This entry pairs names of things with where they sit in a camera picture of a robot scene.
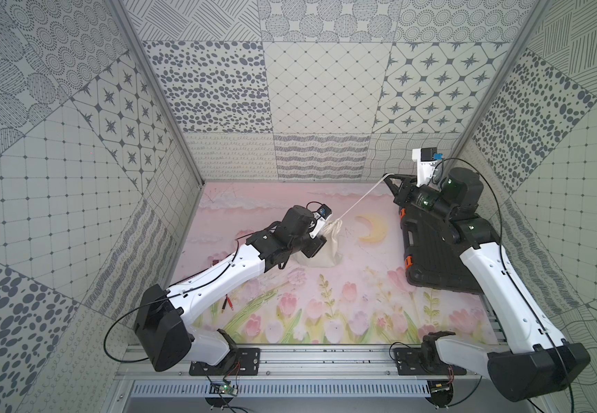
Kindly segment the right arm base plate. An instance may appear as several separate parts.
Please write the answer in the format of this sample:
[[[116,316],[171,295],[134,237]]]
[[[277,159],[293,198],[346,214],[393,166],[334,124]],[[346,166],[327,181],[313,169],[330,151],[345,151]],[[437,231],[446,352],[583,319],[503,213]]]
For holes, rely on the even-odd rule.
[[[454,376],[467,375],[467,370],[447,365],[438,356],[425,356],[419,347],[392,346],[389,356],[394,361],[398,375]]]

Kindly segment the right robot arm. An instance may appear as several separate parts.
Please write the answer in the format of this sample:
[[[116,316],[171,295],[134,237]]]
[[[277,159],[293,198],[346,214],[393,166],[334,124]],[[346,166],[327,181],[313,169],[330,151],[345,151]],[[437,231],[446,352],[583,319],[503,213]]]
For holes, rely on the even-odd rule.
[[[589,365],[589,352],[549,320],[515,273],[501,235],[478,215],[479,173],[453,168],[434,188],[416,176],[389,175],[384,182],[400,208],[407,282],[484,295],[508,346],[432,332],[422,339],[423,369],[464,368],[489,378],[512,402],[570,389]]]

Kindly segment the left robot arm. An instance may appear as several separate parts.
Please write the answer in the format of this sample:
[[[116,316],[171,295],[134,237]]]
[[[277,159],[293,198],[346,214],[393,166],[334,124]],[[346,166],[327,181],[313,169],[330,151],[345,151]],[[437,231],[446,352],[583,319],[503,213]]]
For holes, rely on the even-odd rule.
[[[157,372],[182,361],[230,371],[238,346],[224,330],[204,330],[193,324],[211,305],[245,282],[273,268],[286,267],[292,255],[312,258],[326,243],[323,229],[332,215],[321,204],[315,210],[295,205],[283,220],[250,234],[224,260],[186,280],[143,294],[134,333]]]

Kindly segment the cream cloth soil bag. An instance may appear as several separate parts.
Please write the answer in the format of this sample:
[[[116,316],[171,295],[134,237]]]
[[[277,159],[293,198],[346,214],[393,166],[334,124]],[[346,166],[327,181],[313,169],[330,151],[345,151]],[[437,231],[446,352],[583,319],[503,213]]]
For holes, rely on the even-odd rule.
[[[312,258],[307,258],[303,253],[298,253],[294,260],[307,268],[334,268],[343,260],[343,255],[339,251],[339,233],[343,226],[343,220],[338,219],[327,224],[322,235],[326,242],[320,251]]]

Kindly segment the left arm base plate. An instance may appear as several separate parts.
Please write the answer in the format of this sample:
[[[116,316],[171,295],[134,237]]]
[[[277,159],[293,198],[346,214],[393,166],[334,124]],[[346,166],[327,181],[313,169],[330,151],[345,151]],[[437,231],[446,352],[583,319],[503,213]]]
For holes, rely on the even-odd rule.
[[[257,376],[260,356],[260,348],[237,348],[230,351],[224,360],[215,366],[205,362],[192,362],[189,375],[193,377]]]

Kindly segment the white bag drawstring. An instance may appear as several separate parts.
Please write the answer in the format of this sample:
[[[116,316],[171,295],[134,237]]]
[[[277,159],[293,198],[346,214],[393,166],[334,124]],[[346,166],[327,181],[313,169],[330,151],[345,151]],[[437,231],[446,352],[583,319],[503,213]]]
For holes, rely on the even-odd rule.
[[[386,173],[379,179],[364,195],[362,195],[356,202],[354,202],[344,213],[342,213],[335,221],[341,221],[347,214],[349,214],[358,204],[360,204],[369,194],[372,194],[374,190],[386,180],[387,177],[390,177],[392,173]]]

